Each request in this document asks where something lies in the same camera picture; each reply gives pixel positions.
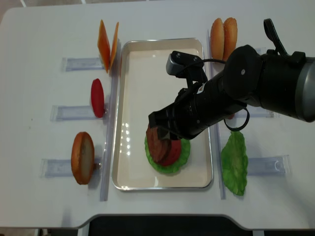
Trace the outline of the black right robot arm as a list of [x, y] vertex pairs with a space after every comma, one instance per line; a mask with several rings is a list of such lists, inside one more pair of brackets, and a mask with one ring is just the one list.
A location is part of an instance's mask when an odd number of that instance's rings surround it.
[[315, 119], [315, 60], [302, 52], [288, 58], [273, 50], [260, 55], [245, 45], [213, 78], [207, 78], [203, 66], [195, 55], [169, 55], [167, 73], [186, 79], [188, 86], [172, 104], [149, 115], [149, 126], [162, 130], [160, 139], [191, 140], [249, 105], [306, 122]]

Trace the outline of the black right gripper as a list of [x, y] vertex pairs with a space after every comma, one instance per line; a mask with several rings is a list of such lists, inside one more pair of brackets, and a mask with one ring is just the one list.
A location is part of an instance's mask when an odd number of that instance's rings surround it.
[[204, 130], [195, 107], [197, 87], [183, 88], [175, 101], [149, 114], [150, 128], [157, 127], [159, 140], [191, 140]]

